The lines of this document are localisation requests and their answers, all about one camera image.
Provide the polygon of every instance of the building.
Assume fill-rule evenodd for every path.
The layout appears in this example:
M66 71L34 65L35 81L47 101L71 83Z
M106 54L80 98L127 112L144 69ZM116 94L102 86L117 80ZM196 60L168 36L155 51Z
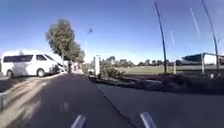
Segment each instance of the building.
M224 64L224 56L218 55L220 64ZM216 65L216 55L212 53L200 53L195 55L188 55L182 58L185 63L201 64L202 59L204 65Z

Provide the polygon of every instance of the car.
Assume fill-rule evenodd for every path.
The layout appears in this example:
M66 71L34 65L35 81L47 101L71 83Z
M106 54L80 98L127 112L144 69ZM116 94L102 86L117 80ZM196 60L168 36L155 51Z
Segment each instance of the car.
M44 77L58 71L57 63L37 50L17 50L3 53L2 73L8 77L37 75Z

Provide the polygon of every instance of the sidewalk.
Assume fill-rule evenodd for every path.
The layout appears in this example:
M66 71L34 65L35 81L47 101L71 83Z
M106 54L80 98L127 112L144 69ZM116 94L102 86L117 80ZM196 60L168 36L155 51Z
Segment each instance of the sidewalk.
M161 93L97 85L138 128L139 114L149 112L157 128L223 128L224 96Z

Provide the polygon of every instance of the van wheel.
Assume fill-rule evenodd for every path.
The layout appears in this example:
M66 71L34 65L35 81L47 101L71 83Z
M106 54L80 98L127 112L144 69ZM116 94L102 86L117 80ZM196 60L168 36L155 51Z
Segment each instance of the van wheel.
M45 76L45 72L43 69L38 69L37 70L37 76L38 77L44 77Z
M13 77L14 77L13 72L12 72L11 70L8 70L6 75L7 75L9 78L13 78Z

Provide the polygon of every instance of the shrub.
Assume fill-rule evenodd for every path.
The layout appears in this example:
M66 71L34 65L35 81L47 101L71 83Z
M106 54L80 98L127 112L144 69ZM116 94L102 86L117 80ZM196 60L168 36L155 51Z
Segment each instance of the shrub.
M118 77L122 77L123 75L124 75L124 72L120 72L114 68L105 68L101 70L101 77L118 78Z

